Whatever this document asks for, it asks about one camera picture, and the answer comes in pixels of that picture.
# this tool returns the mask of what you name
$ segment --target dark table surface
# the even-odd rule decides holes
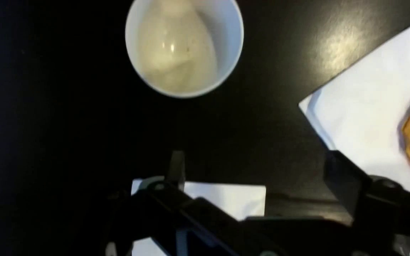
[[[187,180],[263,184],[269,214],[348,217],[297,103],[410,26],[407,0],[237,0],[240,62],[194,100],[149,90],[128,0],[0,0],[0,255],[66,255],[102,195],[187,156]]]

